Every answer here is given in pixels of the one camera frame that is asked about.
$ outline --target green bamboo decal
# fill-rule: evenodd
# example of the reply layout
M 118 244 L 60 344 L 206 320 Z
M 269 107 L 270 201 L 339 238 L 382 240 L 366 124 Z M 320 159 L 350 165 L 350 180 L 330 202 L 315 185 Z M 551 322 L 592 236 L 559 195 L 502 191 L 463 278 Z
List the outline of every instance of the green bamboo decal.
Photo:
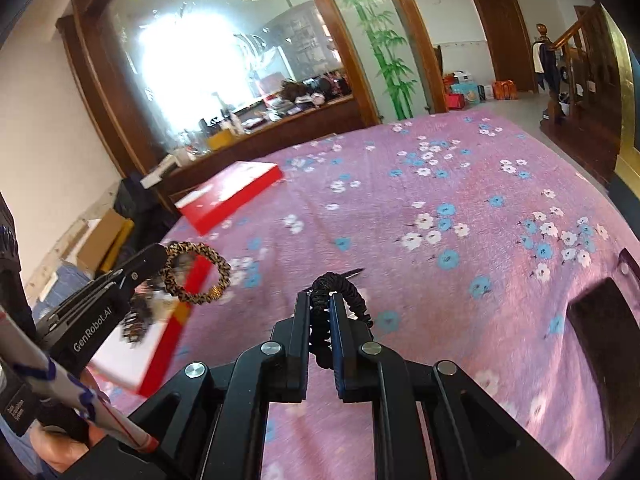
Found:
M 386 83 L 386 93 L 393 103 L 398 120 L 413 117 L 412 96 L 417 81 L 412 79 L 413 71 L 396 54 L 396 47 L 406 45 L 406 39 L 392 29 L 394 14 L 390 10 L 380 10 L 383 0 L 342 0 L 356 10 L 373 55 Z

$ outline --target wall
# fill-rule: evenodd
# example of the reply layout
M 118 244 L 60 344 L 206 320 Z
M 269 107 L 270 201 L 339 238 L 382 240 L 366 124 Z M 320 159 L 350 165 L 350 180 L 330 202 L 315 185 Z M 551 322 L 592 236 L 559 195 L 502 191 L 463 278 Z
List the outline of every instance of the wall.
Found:
M 22 280 L 119 178 L 85 111 L 55 21 L 69 0 L 33 0 L 0 50 L 0 190 Z
M 573 5 L 591 0 L 518 0 L 531 42 L 537 23 L 545 23 L 554 40 L 576 20 Z M 444 71 L 468 70 L 479 83 L 494 79 L 486 37 L 473 0 L 416 0 L 431 42 L 443 46 Z

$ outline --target blue flower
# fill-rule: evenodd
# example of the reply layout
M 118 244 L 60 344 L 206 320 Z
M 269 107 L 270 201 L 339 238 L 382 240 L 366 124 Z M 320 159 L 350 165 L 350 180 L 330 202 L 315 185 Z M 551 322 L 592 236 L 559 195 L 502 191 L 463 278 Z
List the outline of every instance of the blue flower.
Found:
M 438 220 L 438 231 L 446 231 L 451 229 L 451 218 L 441 218 Z
M 520 235 L 520 241 L 525 249 L 533 249 L 533 240 L 527 235 Z
M 267 428 L 264 432 L 264 441 L 271 442 L 276 438 L 276 423 L 269 419 L 267 420 Z
M 522 225 L 524 225 L 524 228 L 530 235 L 536 234 L 536 231 L 538 230 L 536 223 L 533 220 L 525 220 Z
M 584 245 L 584 248 L 587 249 L 590 253 L 594 253 L 596 251 L 596 244 L 593 243 L 593 240 L 591 240 L 591 238 L 584 237 L 584 239 L 582 240 L 582 244 Z
M 250 251 L 257 251 L 260 249 L 261 242 L 262 240 L 260 240 L 260 238 L 251 238 L 251 240 L 247 242 L 246 248 Z
M 593 236 L 593 229 L 591 229 L 591 227 L 588 226 L 587 224 L 581 224 L 580 225 L 580 234 L 582 236 Z
M 456 251 L 451 249 L 445 250 L 440 256 L 438 256 L 438 266 L 442 270 L 455 269 L 460 262 L 460 256 Z
M 490 204 L 492 207 L 500 207 L 502 204 L 504 204 L 504 197 L 503 197 L 503 196 L 500 196 L 500 195 L 492 196 L 492 197 L 489 199 L 489 204 Z
M 351 247 L 351 238 L 336 238 L 335 246 L 338 247 L 342 252 L 346 251 Z
M 436 209 L 439 215 L 451 216 L 456 213 L 456 206 L 453 204 L 441 204 Z
M 549 244 L 538 244 L 536 246 L 536 256 L 543 260 L 549 260 L 554 255 L 554 250 Z
M 476 300 L 482 298 L 482 295 L 491 290 L 491 281 L 486 276 L 478 276 L 471 281 L 469 285 L 469 294 Z
M 258 272 L 256 272 L 254 274 L 249 274 L 244 282 L 242 282 L 242 286 L 244 288 L 255 288 L 257 286 L 260 286 L 261 283 L 262 276 Z
M 376 316 L 376 334 L 386 335 L 395 332 L 400 327 L 400 315 L 393 310 L 385 310 Z
M 550 334 L 562 334 L 564 333 L 564 317 L 556 316 L 549 322 Z

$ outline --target red box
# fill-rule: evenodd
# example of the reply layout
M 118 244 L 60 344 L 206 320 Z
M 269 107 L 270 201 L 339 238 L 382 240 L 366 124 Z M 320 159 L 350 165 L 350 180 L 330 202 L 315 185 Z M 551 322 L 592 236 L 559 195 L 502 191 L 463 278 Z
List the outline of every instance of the red box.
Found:
M 465 97 L 462 94 L 447 94 L 447 108 L 462 110 L 465 107 Z
M 178 200 L 175 206 L 197 232 L 205 235 L 282 177 L 277 164 L 236 162 Z

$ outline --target human hand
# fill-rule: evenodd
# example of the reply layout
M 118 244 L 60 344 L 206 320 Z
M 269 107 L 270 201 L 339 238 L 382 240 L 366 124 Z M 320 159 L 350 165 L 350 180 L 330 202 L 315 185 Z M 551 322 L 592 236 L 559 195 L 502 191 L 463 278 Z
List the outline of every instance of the human hand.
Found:
M 103 399 L 109 400 L 100 392 L 98 383 L 95 382 L 89 370 L 82 371 L 80 381 L 85 386 L 99 392 Z M 103 430 L 89 423 L 89 444 L 91 447 L 100 442 L 104 435 Z M 59 473 L 65 472 L 76 460 L 89 451 L 89 448 L 82 442 L 73 440 L 64 434 L 45 431 L 39 423 L 31 428 L 29 439 L 38 456 Z

